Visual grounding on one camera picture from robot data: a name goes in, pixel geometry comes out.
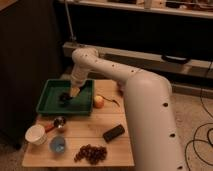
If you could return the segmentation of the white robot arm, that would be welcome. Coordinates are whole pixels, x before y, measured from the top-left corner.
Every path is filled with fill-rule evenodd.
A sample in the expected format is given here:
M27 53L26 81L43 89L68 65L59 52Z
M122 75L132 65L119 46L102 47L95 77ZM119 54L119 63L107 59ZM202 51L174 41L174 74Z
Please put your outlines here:
M73 88L85 84L96 71L124 87L124 108L135 171L187 171L173 115L172 86L163 76L105 60L94 48L72 52Z

